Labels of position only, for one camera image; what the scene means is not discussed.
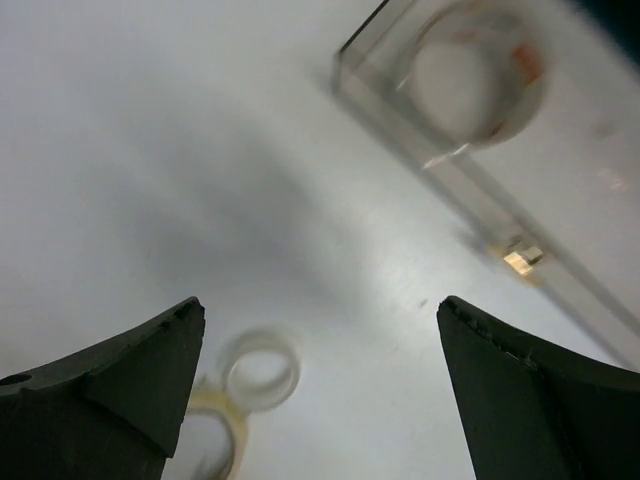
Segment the wide clear tape roll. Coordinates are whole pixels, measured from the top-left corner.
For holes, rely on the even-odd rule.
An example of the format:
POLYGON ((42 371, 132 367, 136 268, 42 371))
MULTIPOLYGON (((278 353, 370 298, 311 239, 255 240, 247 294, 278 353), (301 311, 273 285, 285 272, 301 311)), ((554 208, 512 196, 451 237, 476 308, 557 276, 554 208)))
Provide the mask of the wide clear tape roll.
POLYGON ((408 91, 426 124, 454 146, 503 143, 546 96, 547 46, 534 18, 510 1, 455 1, 411 43, 408 91))

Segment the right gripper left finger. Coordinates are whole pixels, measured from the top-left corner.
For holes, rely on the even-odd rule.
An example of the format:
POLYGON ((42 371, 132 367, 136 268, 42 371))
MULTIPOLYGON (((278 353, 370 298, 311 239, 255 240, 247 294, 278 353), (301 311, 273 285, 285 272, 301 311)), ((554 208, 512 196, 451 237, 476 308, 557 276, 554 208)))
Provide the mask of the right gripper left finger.
POLYGON ((1 381, 4 479, 159 479, 176 451, 205 330, 195 297, 1 381))

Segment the transparent grey drawer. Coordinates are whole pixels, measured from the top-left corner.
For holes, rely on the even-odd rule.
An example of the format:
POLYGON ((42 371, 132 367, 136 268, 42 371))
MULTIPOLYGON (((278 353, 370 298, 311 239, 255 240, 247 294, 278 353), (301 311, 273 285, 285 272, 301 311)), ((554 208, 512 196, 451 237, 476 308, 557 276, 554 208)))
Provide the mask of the transparent grey drawer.
POLYGON ((337 94, 455 205, 466 244, 637 368, 638 3, 510 1, 547 46, 546 96, 518 135, 473 147, 436 135, 408 91, 414 36, 453 2, 382 2, 337 52, 337 94))

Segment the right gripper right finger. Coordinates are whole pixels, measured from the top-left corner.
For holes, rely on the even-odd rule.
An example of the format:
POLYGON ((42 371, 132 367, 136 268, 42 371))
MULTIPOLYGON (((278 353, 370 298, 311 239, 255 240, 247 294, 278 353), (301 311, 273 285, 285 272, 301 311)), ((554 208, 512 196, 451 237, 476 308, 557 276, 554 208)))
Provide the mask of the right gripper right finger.
POLYGON ((636 479, 639 375, 455 296, 437 323, 479 479, 636 479))

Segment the small white tape roll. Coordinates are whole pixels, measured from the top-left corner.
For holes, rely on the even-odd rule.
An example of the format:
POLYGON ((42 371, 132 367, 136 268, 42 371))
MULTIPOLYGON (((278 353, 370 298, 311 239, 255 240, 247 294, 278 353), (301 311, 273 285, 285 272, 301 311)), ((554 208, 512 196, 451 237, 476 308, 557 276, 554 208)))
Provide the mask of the small white tape roll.
POLYGON ((230 340, 219 357, 220 382, 244 411, 266 412, 296 390, 302 364, 291 335, 278 328, 253 328, 230 340))

